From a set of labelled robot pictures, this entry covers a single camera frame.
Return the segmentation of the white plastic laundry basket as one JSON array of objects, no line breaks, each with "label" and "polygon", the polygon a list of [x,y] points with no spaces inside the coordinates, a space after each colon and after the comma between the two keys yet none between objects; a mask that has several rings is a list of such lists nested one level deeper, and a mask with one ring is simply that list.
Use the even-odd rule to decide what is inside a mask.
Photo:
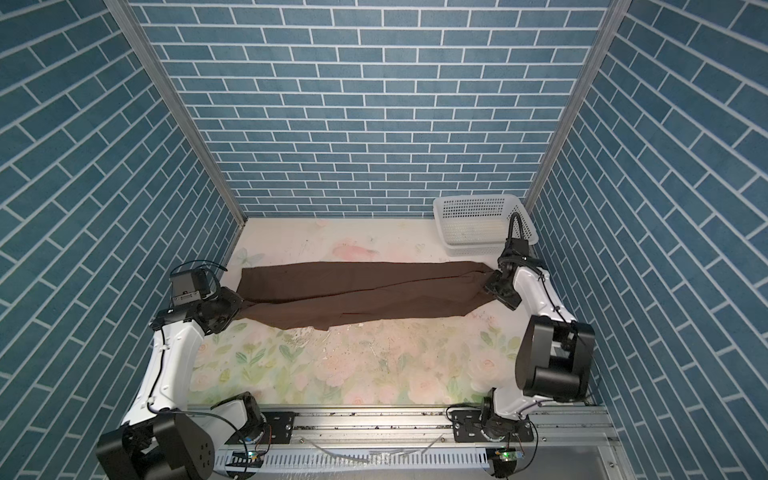
[{"label": "white plastic laundry basket", "polygon": [[433,201],[438,236],[449,256],[490,255],[501,252],[510,218],[518,214],[522,234],[530,245],[538,242],[536,228],[521,200],[513,195],[461,195]]}]

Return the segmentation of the brown trousers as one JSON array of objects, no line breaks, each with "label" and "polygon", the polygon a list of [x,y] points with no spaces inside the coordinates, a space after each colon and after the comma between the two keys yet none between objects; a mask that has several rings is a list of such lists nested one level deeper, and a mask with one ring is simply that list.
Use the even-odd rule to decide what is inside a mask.
[{"label": "brown trousers", "polygon": [[465,316],[492,302],[483,263],[309,262],[245,268],[240,319],[282,330]]}]

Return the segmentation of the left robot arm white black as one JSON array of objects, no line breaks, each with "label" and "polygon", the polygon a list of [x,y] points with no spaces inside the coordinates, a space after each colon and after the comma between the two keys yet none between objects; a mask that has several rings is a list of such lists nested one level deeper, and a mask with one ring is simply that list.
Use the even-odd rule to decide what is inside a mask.
[{"label": "left robot arm white black", "polygon": [[174,267],[168,307],[150,329],[152,353],[138,394],[117,429],[101,435],[95,455],[110,479],[249,479],[267,421],[249,392],[191,411],[188,392],[204,337],[223,332],[242,298],[221,285],[223,266],[192,260]]}]

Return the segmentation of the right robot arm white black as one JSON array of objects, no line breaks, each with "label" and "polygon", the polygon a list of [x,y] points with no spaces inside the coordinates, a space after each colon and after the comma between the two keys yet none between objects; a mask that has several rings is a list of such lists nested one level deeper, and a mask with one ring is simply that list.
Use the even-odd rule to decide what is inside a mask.
[{"label": "right robot arm white black", "polygon": [[508,237],[486,290],[506,307],[523,306],[530,314],[515,360],[514,379],[521,395],[505,386],[492,389],[484,399],[482,431],[498,440],[522,428],[527,416],[544,403],[587,398],[595,333],[563,305],[545,264],[530,254],[523,238]]}]

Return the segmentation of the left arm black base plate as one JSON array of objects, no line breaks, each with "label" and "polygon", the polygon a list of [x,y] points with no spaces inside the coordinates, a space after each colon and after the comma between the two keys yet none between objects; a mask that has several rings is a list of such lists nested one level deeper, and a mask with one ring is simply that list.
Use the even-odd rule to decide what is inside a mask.
[{"label": "left arm black base plate", "polygon": [[287,445],[291,442],[297,414],[293,411],[266,411],[250,438],[255,445],[266,448],[271,445]]}]

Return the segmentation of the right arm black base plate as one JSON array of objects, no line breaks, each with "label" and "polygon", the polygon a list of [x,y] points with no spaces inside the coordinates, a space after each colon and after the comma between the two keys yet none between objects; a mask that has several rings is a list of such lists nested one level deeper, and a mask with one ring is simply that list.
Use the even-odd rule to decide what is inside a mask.
[{"label": "right arm black base plate", "polygon": [[535,440],[532,424],[526,420],[510,420],[492,414],[486,419],[478,409],[449,409],[456,443],[527,443]]}]

